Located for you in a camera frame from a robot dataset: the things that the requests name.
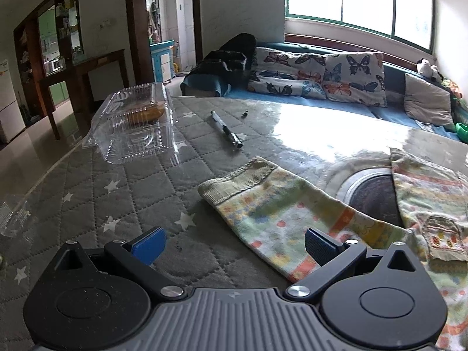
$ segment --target door frame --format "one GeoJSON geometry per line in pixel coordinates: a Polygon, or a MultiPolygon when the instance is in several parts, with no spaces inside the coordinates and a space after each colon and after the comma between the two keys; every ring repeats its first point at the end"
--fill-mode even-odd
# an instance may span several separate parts
{"type": "MultiPolygon", "coordinates": [[[[193,31],[197,63],[203,59],[200,0],[193,1],[193,31]]],[[[148,42],[146,0],[125,0],[133,72],[137,85],[154,82],[148,42]]]]}

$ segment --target blue sofa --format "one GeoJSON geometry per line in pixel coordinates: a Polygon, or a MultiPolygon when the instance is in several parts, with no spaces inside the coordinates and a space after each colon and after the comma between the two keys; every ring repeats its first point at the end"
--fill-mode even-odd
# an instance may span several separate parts
{"type": "MultiPolygon", "coordinates": [[[[295,43],[265,43],[257,44],[259,47],[282,50],[290,53],[315,53],[315,54],[330,54],[339,52],[339,50],[313,47],[310,45],[302,45],[295,43]]],[[[405,74],[409,73],[419,78],[433,83],[439,88],[451,91],[443,85],[432,82],[414,71],[404,69],[403,67],[395,66],[384,62],[385,72],[385,89],[387,95],[387,107],[369,107],[358,103],[341,103],[330,100],[306,99],[301,96],[277,96],[262,93],[249,92],[246,85],[242,87],[231,87],[221,78],[215,75],[194,74],[187,76],[181,84],[182,93],[184,95],[192,95],[193,91],[202,91],[204,96],[209,92],[208,96],[218,96],[230,99],[251,99],[265,100],[278,103],[297,104],[304,106],[314,106],[328,109],[337,109],[340,111],[362,114],[368,117],[377,117],[381,120],[386,120],[392,123],[402,124],[407,127],[420,128],[415,120],[408,117],[403,109],[403,97],[405,95],[405,74]]],[[[444,127],[432,126],[435,133],[444,137],[459,141],[456,133],[448,132],[444,127]]]]}

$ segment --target pen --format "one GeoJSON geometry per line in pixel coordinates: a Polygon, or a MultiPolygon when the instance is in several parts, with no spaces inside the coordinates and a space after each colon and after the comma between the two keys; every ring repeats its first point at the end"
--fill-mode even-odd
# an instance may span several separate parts
{"type": "Polygon", "coordinates": [[[244,146],[242,141],[237,137],[237,134],[231,132],[228,126],[224,124],[223,120],[221,120],[221,118],[215,111],[211,111],[211,117],[213,118],[214,122],[217,124],[219,129],[223,131],[226,134],[226,136],[228,136],[228,139],[237,149],[240,149],[244,146]]]}

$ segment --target wooden console table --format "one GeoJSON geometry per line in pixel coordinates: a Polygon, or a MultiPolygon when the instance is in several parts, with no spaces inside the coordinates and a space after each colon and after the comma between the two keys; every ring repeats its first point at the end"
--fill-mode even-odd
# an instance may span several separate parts
{"type": "MultiPolygon", "coordinates": [[[[50,74],[39,81],[41,93],[43,96],[47,96],[49,94],[48,89],[51,85],[63,81],[66,82],[70,102],[72,103],[73,113],[75,114],[76,122],[78,123],[78,128],[82,136],[85,136],[85,134],[90,129],[91,119],[93,118],[94,98],[88,72],[105,66],[106,64],[118,62],[120,75],[122,76],[123,87],[130,87],[127,67],[125,65],[125,56],[123,52],[124,50],[121,49],[105,55],[84,60],[83,62],[75,64],[71,67],[67,67],[65,70],[50,74]]],[[[54,132],[55,138],[60,139],[60,134],[52,114],[54,111],[52,99],[45,99],[44,102],[46,100],[48,100],[48,102],[45,104],[45,108],[47,111],[47,116],[49,117],[49,121],[51,122],[52,130],[54,132]]]]}

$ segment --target green plastic object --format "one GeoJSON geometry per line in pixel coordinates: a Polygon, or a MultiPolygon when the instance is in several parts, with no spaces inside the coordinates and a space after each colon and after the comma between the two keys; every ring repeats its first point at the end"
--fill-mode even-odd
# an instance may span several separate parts
{"type": "Polygon", "coordinates": [[[465,144],[468,144],[468,126],[463,124],[456,124],[455,130],[457,131],[458,138],[465,144]]]}

